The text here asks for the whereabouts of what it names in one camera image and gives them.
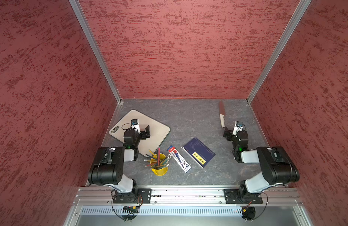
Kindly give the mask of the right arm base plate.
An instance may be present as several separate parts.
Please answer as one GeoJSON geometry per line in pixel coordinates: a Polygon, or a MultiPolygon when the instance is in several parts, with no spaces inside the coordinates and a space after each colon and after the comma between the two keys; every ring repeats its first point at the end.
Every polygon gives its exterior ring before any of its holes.
{"type": "Polygon", "coordinates": [[[252,194],[243,189],[224,189],[227,204],[263,204],[261,193],[252,194]]]}

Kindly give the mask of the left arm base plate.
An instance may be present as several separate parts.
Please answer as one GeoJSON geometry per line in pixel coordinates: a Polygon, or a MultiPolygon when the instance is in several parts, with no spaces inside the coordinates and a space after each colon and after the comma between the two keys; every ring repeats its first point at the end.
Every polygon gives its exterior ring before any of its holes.
{"type": "Polygon", "coordinates": [[[152,189],[150,188],[138,188],[133,192],[119,193],[117,191],[112,192],[112,203],[114,204],[147,204],[151,201],[152,189]]]}

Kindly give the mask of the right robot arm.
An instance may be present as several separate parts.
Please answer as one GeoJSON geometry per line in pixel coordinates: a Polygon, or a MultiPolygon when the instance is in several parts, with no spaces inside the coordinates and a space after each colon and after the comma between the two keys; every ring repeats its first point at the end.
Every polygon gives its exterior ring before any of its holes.
{"type": "Polygon", "coordinates": [[[236,189],[225,189],[227,204],[262,204],[264,190],[297,182],[300,174],[282,147],[257,147],[248,149],[248,132],[242,128],[224,130],[223,137],[232,142],[233,157],[241,164],[259,164],[261,172],[240,182],[236,189]]]}

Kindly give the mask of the beige cutting board green rim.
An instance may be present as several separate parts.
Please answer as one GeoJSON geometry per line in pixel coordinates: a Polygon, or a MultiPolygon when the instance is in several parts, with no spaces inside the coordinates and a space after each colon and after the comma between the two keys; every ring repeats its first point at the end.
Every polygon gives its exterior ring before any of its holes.
{"type": "Polygon", "coordinates": [[[157,147],[161,146],[165,138],[170,133],[169,126],[154,120],[153,118],[137,111],[130,110],[121,120],[119,120],[110,130],[109,134],[117,140],[124,142],[125,129],[130,127],[131,120],[137,119],[139,122],[140,131],[143,132],[149,126],[150,137],[140,141],[138,145],[139,153],[143,156],[149,155],[149,151],[156,151],[157,147]]]}

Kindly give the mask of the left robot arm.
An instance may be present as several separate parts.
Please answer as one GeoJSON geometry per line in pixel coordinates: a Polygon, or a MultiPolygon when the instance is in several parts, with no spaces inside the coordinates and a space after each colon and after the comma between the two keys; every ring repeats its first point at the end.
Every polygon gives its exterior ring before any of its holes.
{"type": "Polygon", "coordinates": [[[124,174],[124,163],[137,160],[140,141],[149,137],[149,126],[140,132],[131,126],[124,132],[121,147],[100,147],[88,173],[89,184],[112,188],[112,203],[150,203],[152,190],[138,188],[136,181],[124,174]]]}

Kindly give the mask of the knife with beige handle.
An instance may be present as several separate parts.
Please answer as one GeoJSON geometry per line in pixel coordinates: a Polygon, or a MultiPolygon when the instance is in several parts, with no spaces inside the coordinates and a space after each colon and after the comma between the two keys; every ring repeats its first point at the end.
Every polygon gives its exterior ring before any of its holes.
{"type": "Polygon", "coordinates": [[[220,101],[218,106],[219,106],[221,127],[225,128],[225,115],[226,115],[226,113],[225,113],[224,103],[222,101],[220,101]]]}

